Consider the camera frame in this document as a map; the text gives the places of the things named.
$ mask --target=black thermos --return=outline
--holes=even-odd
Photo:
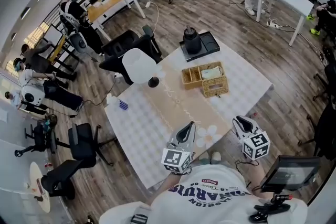
[[[196,32],[195,28],[187,25],[183,35],[184,46],[188,53],[196,54],[202,48],[200,35]]]

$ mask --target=black pants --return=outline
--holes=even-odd
[[[95,53],[100,54],[102,52],[101,47],[103,46],[103,42],[101,42],[98,33],[88,22],[80,24],[79,32],[84,36],[88,46],[91,47]]]
[[[39,115],[44,115],[46,114],[46,109],[48,108],[45,104],[41,105],[33,105],[29,102],[22,102],[23,104],[27,105],[25,108],[26,111],[34,112]]]
[[[72,110],[77,110],[83,102],[83,98],[81,96],[66,91],[65,89],[56,85],[56,83],[53,81],[46,80],[43,83],[43,87],[46,98],[64,105]]]
[[[316,15],[319,17],[315,30],[320,31],[321,28],[327,26],[330,30],[336,30],[336,18],[332,17],[326,9],[318,10]]]
[[[68,79],[68,80],[71,80],[72,79],[72,75],[68,74],[68,73],[65,73],[63,72],[62,70],[52,66],[52,65],[49,65],[47,70],[46,70],[46,73],[47,74],[50,74],[50,73],[53,73],[53,72],[56,72],[56,76],[59,77],[59,78],[62,78],[62,79]],[[66,83],[60,81],[59,79],[56,79],[55,82],[63,87],[63,88],[66,88]]]

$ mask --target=white table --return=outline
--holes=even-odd
[[[297,34],[301,31],[301,28],[304,23],[304,19],[310,14],[313,4],[308,0],[280,0],[287,4],[290,8],[294,9],[297,13],[301,15],[298,25],[296,26],[295,32],[292,36],[292,39],[289,42],[289,46],[293,45],[293,42],[297,36]],[[257,12],[257,22],[260,21],[260,15],[261,15],[261,5],[263,0],[259,0],[258,2],[258,12]],[[268,11],[270,12],[272,0],[269,3]]]
[[[44,212],[49,213],[50,212],[49,193],[46,190],[44,190],[44,193],[41,194],[37,186],[36,180],[39,179],[41,183],[41,178],[43,177],[43,174],[35,162],[32,162],[30,165],[29,176],[30,176],[30,189],[32,190],[33,194],[35,196],[42,196],[43,198],[43,201],[38,201],[38,204],[42,207]]]
[[[156,88],[149,88],[146,83],[133,84],[118,96],[128,103],[127,110],[121,110],[114,104],[105,108],[120,145],[146,188],[159,183],[169,174],[161,164],[161,157],[172,133],[171,122],[184,118],[185,126],[191,120],[196,126],[199,124],[194,143],[196,158],[229,132],[232,119],[237,115],[246,115],[272,85],[245,59],[218,39],[217,42],[220,51],[191,62],[186,62],[181,48],[177,48],[157,65],[156,75],[160,84]],[[184,89],[182,69],[216,61],[223,64],[229,87],[227,94],[222,94],[220,98],[206,98],[200,88]],[[162,98],[154,103],[152,97],[157,94],[156,90],[160,90]],[[168,103],[167,96],[180,102]],[[180,113],[181,103],[184,113]],[[162,106],[170,108],[163,113]]]

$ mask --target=white t-shirt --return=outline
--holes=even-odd
[[[263,205],[261,202],[249,193],[237,171],[224,165],[201,165],[154,200],[147,224],[248,224],[248,217],[256,213],[254,206]],[[291,204],[290,211],[269,216],[268,223],[304,224],[304,202],[293,199],[286,203]],[[129,223],[126,220],[133,215],[134,208],[129,207],[128,216],[121,212],[125,210],[112,208],[99,223]]]
[[[19,73],[19,84],[21,88],[24,87],[25,85],[31,85],[44,91],[43,88],[44,80],[33,78],[33,73],[35,73],[35,71],[33,71],[32,69],[25,69]]]
[[[14,106],[15,108],[19,108],[19,106],[21,105],[21,91],[19,90],[15,90],[13,92],[11,92],[13,99],[10,100],[10,103],[12,104],[12,106]],[[26,109],[27,105],[26,104],[22,104],[20,108],[22,109]]]

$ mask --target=woven basket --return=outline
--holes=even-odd
[[[220,77],[213,79],[202,80],[201,71],[221,67],[223,74]],[[228,92],[228,85],[224,68],[221,62],[212,62],[205,65],[190,67],[182,70],[182,83],[186,90],[197,87],[203,87],[203,94],[206,97],[220,95]]]

